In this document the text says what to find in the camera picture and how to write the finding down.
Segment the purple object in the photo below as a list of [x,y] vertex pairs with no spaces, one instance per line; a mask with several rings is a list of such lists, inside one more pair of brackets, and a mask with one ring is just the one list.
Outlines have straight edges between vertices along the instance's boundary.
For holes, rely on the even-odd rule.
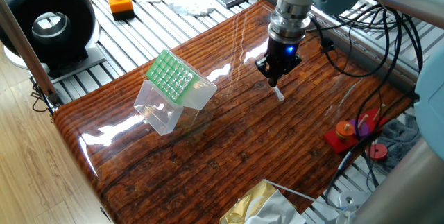
[[[352,119],[350,120],[350,124],[353,126],[353,128],[355,128],[355,124],[356,124],[356,119]],[[364,123],[361,128],[359,129],[359,136],[360,137],[366,137],[368,136],[368,134],[370,134],[370,128],[368,127],[367,123]]]

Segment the wooden floor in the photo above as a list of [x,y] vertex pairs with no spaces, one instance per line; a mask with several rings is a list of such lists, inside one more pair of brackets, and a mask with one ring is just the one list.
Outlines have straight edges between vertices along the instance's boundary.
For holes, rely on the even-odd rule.
[[0,43],[0,223],[110,223],[31,92]]

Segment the gold foil bag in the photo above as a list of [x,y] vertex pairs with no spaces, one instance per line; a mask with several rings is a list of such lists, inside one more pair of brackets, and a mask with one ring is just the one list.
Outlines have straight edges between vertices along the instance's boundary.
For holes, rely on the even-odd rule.
[[219,220],[220,224],[244,224],[246,216],[254,216],[264,203],[276,192],[273,185],[261,181],[242,197]]

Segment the wooden table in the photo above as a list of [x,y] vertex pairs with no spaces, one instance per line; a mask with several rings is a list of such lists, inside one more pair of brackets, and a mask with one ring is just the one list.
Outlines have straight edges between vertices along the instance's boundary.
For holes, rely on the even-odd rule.
[[[218,223],[262,178],[313,197],[325,190],[342,158],[322,135],[354,117],[380,79],[337,76],[318,38],[308,35],[298,51],[302,64],[278,83],[286,96],[279,102],[254,64],[266,50],[272,10],[259,1],[173,50],[218,90],[203,110],[185,109],[170,135],[159,136],[133,108],[152,62],[54,114],[66,145],[117,223]],[[348,70],[365,72],[352,62]],[[389,85],[382,88],[388,105],[401,96]],[[378,104],[376,96],[366,110]],[[300,212],[310,204],[284,195]]]

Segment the white tool tip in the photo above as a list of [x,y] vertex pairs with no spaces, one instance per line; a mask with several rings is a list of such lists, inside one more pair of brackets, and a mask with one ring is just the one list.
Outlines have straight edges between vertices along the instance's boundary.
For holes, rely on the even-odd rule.
[[276,96],[278,97],[277,99],[279,99],[280,102],[282,102],[285,99],[285,96],[280,92],[278,86],[274,86],[273,90],[276,93]]

